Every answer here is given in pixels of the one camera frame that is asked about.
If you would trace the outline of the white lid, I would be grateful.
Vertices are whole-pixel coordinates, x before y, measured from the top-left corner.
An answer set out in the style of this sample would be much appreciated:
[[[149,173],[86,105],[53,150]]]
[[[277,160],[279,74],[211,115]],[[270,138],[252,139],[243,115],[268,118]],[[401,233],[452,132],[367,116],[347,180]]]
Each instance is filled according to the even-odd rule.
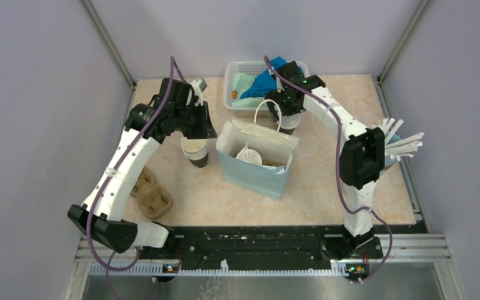
[[[237,154],[236,159],[258,166],[261,166],[263,163],[261,155],[256,150],[249,148],[240,151]]]
[[[301,122],[301,115],[295,114],[292,116],[283,116],[280,120],[280,129],[292,130],[299,126]]]

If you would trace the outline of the stack of paper cups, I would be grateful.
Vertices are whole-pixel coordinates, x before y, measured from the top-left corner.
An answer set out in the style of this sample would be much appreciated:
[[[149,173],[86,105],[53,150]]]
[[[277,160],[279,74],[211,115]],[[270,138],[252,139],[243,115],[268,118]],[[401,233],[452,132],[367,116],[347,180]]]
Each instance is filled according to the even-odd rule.
[[[208,140],[182,137],[180,146],[184,156],[196,168],[205,168],[208,164]]]

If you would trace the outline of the pale blue paper bag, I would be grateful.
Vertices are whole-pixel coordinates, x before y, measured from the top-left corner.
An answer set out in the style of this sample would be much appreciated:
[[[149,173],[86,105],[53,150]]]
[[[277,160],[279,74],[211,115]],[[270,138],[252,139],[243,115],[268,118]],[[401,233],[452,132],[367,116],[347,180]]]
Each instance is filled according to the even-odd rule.
[[[266,103],[277,109],[273,100],[264,100],[255,110],[252,122],[226,121],[216,141],[222,171],[229,183],[263,196],[280,199],[299,144],[297,137],[257,124],[258,111]]]

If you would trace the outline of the brown cardboard cup carrier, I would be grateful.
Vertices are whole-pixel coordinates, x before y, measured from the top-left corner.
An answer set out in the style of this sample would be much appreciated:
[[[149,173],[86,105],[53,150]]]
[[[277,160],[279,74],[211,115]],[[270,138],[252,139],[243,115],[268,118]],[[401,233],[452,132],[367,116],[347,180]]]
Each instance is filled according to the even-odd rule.
[[[158,183],[148,167],[142,169],[130,196],[136,199],[139,210],[150,220],[163,217],[172,209],[174,202],[171,194]]]

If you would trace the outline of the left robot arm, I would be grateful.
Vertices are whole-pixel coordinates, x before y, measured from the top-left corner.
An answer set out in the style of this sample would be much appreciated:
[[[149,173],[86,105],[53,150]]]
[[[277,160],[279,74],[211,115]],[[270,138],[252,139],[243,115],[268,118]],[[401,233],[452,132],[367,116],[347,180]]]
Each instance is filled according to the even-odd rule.
[[[123,219],[124,208],[136,184],[144,182],[143,169],[165,138],[179,131],[188,139],[216,138],[204,79],[191,82],[164,78],[149,104],[137,104],[129,113],[120,142],[97,186],[82,204],[73,204],[67,216],[91,239],[123,253],[132,246],[150,247],[160,258],[175,251],[170,230],[156,222]]]

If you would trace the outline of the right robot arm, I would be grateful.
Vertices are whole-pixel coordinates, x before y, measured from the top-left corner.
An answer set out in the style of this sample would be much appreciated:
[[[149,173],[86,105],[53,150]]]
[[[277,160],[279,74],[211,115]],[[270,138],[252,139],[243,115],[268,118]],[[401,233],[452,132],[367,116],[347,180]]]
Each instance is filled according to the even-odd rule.
[[[352,116],[317,75],[306,77],[297,62],[275,69],[266,64],[277,89],[265,94],[272,100],[274,117],[310,112],[336,137],[336,187],[346,211],[341,248],[350,258],[359,257],[374,238],[373,195],[385,165],[384,133]]]

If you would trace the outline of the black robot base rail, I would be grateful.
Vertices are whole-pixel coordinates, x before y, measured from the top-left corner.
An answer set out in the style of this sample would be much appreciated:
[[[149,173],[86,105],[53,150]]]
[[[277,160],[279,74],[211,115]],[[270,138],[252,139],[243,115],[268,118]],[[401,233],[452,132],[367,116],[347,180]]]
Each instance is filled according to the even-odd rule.
[[[442,234],[393,233],[377,227],[373,240],[356,250],[342,247],[335,226],[177,227],[170,245],[114,254],[95,244],[116,275],[152,276],[345,276],[367,274],[378,264],[449,262]]]

